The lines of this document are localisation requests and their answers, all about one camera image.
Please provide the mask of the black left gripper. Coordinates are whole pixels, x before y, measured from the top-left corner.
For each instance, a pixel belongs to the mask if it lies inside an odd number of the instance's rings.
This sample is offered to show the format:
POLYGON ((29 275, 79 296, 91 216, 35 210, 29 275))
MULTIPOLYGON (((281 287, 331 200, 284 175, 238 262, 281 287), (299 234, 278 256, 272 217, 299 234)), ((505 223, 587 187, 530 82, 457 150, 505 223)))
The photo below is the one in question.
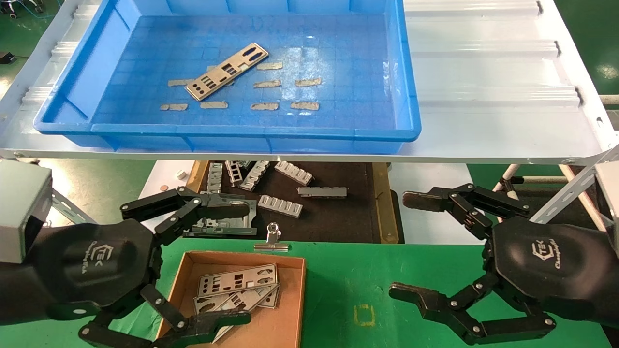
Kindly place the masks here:
POLYGON ((120 211, 124 219, 120 223, 80 223, 40 231, 19 266, 21 322, 95 316, 80 329, 79 337, 96 348, 186 348, 213 342, 225 326, 251 321, 246 310, 183 317, 155 286, 148 286, 160 275, 161 245, 168 246, 203 218, 243 218, 250 211, 247 205, 178 187, 124 203, 120 211), (140 223, 168 213, 172 215, 155 227, 154 234, 140 223), (109 328, 110 322, 143 302, 169 324, 165 335, 149 341, 109 328))

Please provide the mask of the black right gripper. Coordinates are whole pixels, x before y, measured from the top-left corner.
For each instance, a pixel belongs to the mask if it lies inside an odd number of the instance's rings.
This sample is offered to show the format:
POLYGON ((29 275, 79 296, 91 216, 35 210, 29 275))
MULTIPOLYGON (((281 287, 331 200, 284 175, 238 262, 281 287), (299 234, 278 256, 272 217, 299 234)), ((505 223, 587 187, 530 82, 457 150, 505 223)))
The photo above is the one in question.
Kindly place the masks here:
POLYGON ((389 297, 416 305, 423 319, 444 324, 469 346, 545 337, 557 326, 545 312, 602 323, 601 231, 533 223, 525 219, 531 210, 523 202, 474 184, 406 191, 403 204, 448 212, 478 240, 487 239, 486 270, 492 275, 483 275, 451 297, 424 287, 391 284, 389 297), (492 228, 486 212, 505 221, 492 228), (524 316, 489 321, 471 317, 469 308, 493 292, 524 316))

